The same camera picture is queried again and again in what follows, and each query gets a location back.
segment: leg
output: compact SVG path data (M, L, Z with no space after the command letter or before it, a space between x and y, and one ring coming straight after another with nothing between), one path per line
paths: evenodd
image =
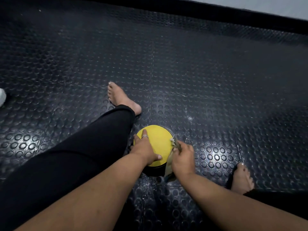
M141 108L114 83L116 108L14 171L0 190L0 227L13 230L122 157Z
M248 169L243 164L237 165L231 190L308 220L308 214L303 209L308 205L307 192L291 194L257 191Z

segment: wall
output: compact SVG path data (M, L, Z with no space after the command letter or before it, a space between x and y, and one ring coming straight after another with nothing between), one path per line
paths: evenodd
M308 0L192 0L308 20Z

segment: bare foot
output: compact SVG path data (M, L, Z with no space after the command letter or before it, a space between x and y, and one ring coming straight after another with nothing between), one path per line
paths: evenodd
M254 189L254 183L250 177L250 172L243 163L237 164L237 169L233 174L231 190L241 195Z
M111 103L113 103L115 106L120 104L126 105L135 112L136 116L141 113L140 105L129 99L124 91L114 82L108 83L108 97Z

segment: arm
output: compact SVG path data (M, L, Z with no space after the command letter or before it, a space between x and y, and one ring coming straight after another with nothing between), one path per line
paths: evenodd
M161 159L154 154L148 138L135 136L135 142L130 154L16 230L112 230L144 167Z
M300 217L234 193L196 175L193 147L183 142L180 144L181 154L177 149L173 152L173 172L184 189L221 229L307 230L308 221Z

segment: black edge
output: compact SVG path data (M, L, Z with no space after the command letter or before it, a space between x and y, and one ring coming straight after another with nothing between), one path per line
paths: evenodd
M217 6L188 0L90 0L113 5L144 9L299 34L308 34L308 21L244 9Z

